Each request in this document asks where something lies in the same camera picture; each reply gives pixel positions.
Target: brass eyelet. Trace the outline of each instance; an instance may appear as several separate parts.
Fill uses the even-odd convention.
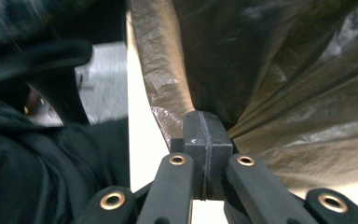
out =
[[[250,158],[250,157],[246,157],[246,156],[241,156],[237,158],[237,161],[244,166],[253,166],[255,165],[255,160]]]
[[[172,156],[170,157],[170,164],[172,165],[183,165],[186,162],[186,158],[183,156]]]
[[[109,203],[108,200],[111,198],[117,198],[117,201],[114,203]],[[126,201],[126,197],[122,192],[113,191],[103,196],[103,198],[101,198],[100,206],[104,210],[113,210],[119,208],[125,201]]]
[[[321,194],[318,196],[318,201],[325,208],[337,212],[337,213],[346,213],[348,211],[348,206],[340,198],[331,195],[331,194]]]

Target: dark tarp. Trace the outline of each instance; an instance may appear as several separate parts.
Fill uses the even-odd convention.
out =
[[[167,142],[210,111],[291,191],[358,203],[358,0],[131,0],[131,17]]]

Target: white surface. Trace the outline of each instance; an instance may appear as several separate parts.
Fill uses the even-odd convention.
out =
[[[132,39],[132,32],[127,32]],[[135,192],[156,176],[161,159],[169,153],[147,101],[138,54],[128,45],[131,190]]]

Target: gray floor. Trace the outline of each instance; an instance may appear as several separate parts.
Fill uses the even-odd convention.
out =
[[[93,46],[90,62],[76,68],[79,94],[91,123],[128,116],[127,49],[124,42]],[[54,110],[41,100],[30,119],[46,126],[62,125]]]

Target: metal grommet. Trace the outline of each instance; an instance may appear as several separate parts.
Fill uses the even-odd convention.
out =
[[[255,160],[250,158],[250,157],[246,157],[246,156],[238,157],[237,161],[241,165],[245,165],[245,166],[253,166],[253,165],[255,165]]]
[[[111,198],[116,198],[114,203],[109,203],[108,200]],[[119,208],[124,201],[126,201],[126,197],[124,194],[120,191],[113,191],[112,193],[106,194],[101,199],[100,206],[104,210],[113,210]]]
[[[337,196],[324,193],[318,196],[318,201],[331,211],[337,213],[346,213],[348,211],[348,206]]]
[[[172,156],[170,157],[170,164],[172,165],[182,165],[185,164],[186,158],[183,156]]]

